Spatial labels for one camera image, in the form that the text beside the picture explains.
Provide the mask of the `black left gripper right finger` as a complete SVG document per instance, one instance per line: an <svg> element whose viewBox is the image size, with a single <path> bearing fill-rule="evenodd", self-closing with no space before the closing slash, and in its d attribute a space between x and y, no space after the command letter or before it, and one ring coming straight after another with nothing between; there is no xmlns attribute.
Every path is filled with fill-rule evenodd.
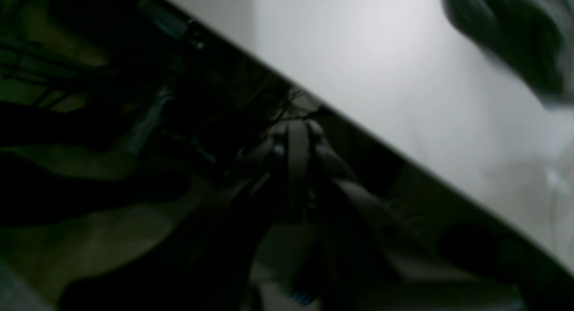
<svg viewBox="0 0 574 311"><path fill-rule="evenodd" d="M515 287L466 280L400 224L307 122L328 269L326 311L523 311Z"/></svg>

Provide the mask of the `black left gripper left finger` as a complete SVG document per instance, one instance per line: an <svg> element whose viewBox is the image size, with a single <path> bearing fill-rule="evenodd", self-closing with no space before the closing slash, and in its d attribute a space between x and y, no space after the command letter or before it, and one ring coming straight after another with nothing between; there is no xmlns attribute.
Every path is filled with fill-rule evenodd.
<svg viewBox="0 0 574 311"><path fill-rule="evenodd" d="M200 204L156 247L69 285L62 311L240 311L252 260L273 223L287 125L238 162L238 178Z"/></svg>

